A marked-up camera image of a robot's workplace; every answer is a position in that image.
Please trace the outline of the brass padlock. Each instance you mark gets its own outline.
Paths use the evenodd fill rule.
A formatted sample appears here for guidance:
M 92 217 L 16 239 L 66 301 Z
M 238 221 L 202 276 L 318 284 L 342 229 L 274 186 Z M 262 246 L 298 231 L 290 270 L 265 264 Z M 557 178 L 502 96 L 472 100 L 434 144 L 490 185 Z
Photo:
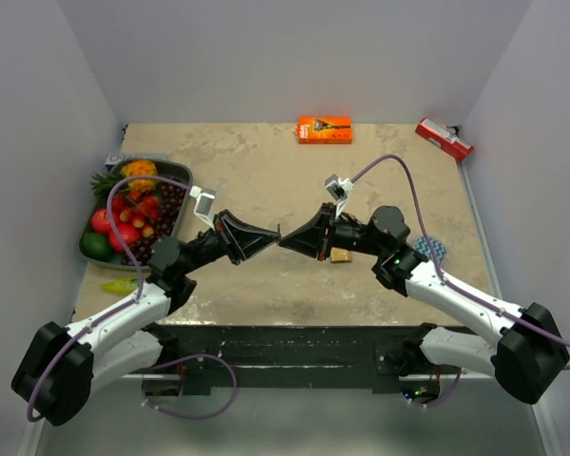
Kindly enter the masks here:
M 350 263 L 352 262 L 352 252 L 345 249 L 332 248 L 330 259 L 332 263 Z

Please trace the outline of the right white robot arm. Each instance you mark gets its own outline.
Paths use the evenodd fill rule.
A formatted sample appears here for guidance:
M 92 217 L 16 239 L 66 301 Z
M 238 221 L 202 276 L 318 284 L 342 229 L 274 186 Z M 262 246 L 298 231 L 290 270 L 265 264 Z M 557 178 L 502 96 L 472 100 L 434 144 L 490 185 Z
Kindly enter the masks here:
M 378 207 L 369 222 L 362 223 L 338 216 L 334 204 L 324 203 L 279 245 L 319 261 L 335 248 L 374 256 L 371 270 L 384 288 L 428 304 L 467 327 L 467 332 L 454 332 L 421 325 L 384 353 L 388 372 L 406 376 L 437 366 L 469 369 L 494 378 L 515 399 L 536 404 L 570 360 L 553 315 L 540 304 L 523 308 L 441 272 L 408 244 L 409 233 L 394 206 Z

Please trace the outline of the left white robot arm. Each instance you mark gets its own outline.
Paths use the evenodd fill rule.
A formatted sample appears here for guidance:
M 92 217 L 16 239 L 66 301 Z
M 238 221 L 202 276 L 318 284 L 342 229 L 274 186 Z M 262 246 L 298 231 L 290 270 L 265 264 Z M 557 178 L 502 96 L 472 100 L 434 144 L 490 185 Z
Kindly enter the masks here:
M 93 390 L 151 367 L 171 371 L 178 350 L 146 326 L 181 308 L 196 288 L 188 274 L 226 257 L 232 264 L 254 257 L 280 239 L 278 231 L 255 227 L 228 210 L 189 242 L 164 237 L 151 248 L 150 274 L 127 297 L 67 326 L 50 321 L 38 329 L 10 387 L 27 403 L 27 419 L 60 426 L 86 404 Z

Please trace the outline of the blue zigzag patterned pouch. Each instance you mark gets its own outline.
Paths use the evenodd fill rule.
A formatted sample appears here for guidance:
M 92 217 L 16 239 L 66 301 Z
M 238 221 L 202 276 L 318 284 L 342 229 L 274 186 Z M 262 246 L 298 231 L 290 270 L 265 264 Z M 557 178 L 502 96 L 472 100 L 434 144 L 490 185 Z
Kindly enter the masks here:
M 430 261 L 437 259 L 443 262 L 447 256 L 445 244 L 435 237 L 419 236 L 413 241 L 412 247 Z

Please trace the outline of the dark green fruit tray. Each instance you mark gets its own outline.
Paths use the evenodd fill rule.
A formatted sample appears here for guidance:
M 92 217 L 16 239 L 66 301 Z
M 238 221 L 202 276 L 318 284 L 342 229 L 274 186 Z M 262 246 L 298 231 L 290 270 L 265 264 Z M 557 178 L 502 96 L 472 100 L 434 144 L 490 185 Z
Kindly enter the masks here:
M 118 163 L 116 166 L 114 166 L 111 170 L 103 173 L 96 173 L 91 177 L 91 189 L 93 192 L 93 196 L 95 197 L 95 203 L 87 219 L 87 222 L 85 223 L 83 232 L 80 235 L 80 239 L 78 241 L 79 252 L 86 261 L 94 263 L 98 266 L 121 270 L 121 271 L 128 271 L 128 272 L 132 271 L 134 269 L 134 266 L 129 257 L 126 255 L 126 252 L 116 253 L 112 249 L 113 255 L 109 261 L 98 261 L 88 257 L 85 254 L 83 248 L 83 235 L 85 233 L 94 232 L 91 228 L 92 215 L 101 208 L 106 208 L 113 215 L 115 215 L 112 207 L 113 198 L 116 196 L 119 190 L 124 190 L 127 184 L 133 180 L 150 179 L 156 181 L 164 181 L 172 183 L 173 185 L 177 185 L 183 188 L 184 190 L 187 186 L 192 184 L 192 173 L 187 167 L 171 161 L 163 161 L 163 160 L 152 161 L 157 166 L 159 172 L 158 176 L 135 176 L 132 178 L 123 178 L 120 175 L 121 169 L 126 164 L 133 161 L 134 160 L 122 161 Z M 183 207 L 177 218 L 176 231 L 171 235 L 175 235 L 180 229 L 187 202 L 188 202 L 188 195 L 184 198 Z M 148 269 L 146 265 L 141 267 L 144 271 Z

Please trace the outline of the orange razor box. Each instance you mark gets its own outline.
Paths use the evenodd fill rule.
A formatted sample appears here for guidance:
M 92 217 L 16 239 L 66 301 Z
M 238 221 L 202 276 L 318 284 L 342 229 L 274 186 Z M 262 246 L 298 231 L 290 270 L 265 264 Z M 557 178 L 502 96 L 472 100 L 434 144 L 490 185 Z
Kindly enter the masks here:
M 300 144 L 351 144 L 352 120 L 349 117 L 299 117 L 294 133 Z

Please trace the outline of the red apple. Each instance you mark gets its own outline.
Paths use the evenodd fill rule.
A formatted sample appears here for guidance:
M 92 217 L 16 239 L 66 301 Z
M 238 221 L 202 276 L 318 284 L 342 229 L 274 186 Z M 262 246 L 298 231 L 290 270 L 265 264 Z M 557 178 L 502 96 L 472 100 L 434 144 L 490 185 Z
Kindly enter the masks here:
M 111 230 L 108 235 L 109 244 L 113 251 L 116 253 L 124 252 L 124 247 L 118 240 L 116 233 L 119 233 L 121 235 L 121 238 L 127 246 L 132 246 L 133 244 L 137 243 L 141 237 L 139 231 L 130 224 L 118 223 L 117 230 Z
M 118 223 L 118 217 L 106 208 L 97 210 L 91 217 L 92 230 L 103 236 L 108 236 L 112 232 L 112 226 L 117 226 Z

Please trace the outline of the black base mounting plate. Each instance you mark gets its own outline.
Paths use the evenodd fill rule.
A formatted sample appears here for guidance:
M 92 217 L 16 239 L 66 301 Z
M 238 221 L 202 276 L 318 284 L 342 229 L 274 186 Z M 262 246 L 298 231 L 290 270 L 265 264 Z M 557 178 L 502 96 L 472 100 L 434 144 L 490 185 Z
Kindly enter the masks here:
M 451 366 L 425 360 L 419 327 L 159 325 L 157 369 L 138 369 L 150 396 L 208 395 L 214 389 L 370 390 L 432 399 Z

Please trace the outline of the yellow green bottle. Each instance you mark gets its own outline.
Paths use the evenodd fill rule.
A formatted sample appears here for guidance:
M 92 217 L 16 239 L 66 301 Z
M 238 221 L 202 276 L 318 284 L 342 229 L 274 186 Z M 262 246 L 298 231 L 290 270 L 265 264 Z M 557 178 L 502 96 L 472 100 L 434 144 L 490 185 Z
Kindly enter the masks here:
M 138 278 L 121 278 L 101 284 L 100 290 L 113 295 L 126 296 L 135 294 L 142 284 L 143 280 Z

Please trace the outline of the green lime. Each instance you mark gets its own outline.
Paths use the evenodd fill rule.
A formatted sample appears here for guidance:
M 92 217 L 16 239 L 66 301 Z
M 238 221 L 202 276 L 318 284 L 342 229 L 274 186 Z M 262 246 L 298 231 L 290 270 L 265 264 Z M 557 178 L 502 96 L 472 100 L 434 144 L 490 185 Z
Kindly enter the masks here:
M 98 261 L 109 261 L 113 255 L 108 238 L 95 232 L 83 235 L 83 248 L 88 257 Z

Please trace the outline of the small white blue box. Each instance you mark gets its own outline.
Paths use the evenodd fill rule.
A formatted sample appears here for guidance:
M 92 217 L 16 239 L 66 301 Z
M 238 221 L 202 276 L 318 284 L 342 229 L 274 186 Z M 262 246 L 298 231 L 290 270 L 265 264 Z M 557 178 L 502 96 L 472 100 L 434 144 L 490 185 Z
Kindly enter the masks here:
M 111 169 L 120 162 L 129 160 L 166 160 L 168 156 L 164 153 L 145 153 L 145 154 L 108 154 L 104 161 L 104 167 Z

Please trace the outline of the red white box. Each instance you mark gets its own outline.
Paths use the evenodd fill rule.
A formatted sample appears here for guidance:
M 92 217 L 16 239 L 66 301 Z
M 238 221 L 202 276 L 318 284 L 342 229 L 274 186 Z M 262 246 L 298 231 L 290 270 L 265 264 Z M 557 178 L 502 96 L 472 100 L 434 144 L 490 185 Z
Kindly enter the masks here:
M 474 151 L 473 145 L 463 141 L 456 133 L 428 118 L 423 118 L 416 125 L 415 133 L 459 162 Z

